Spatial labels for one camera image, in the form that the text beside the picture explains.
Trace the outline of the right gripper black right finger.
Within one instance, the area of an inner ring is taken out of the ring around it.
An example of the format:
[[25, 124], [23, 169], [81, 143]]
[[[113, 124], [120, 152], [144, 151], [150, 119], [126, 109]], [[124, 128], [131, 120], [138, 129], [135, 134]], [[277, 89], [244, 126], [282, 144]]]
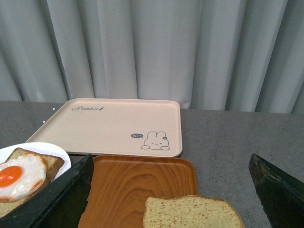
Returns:
[[304, 226], [304, 183], [252, 154], [249, 172], [263, 210], [273, 228]]

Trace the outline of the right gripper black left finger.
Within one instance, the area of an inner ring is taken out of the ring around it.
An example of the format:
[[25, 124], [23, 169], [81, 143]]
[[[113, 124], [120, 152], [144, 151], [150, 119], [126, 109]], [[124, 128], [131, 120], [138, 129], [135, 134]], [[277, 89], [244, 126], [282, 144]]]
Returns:
[[86, 155], [21, 206], [0, 219], [2, 228], [77, 228], [94, 171]]

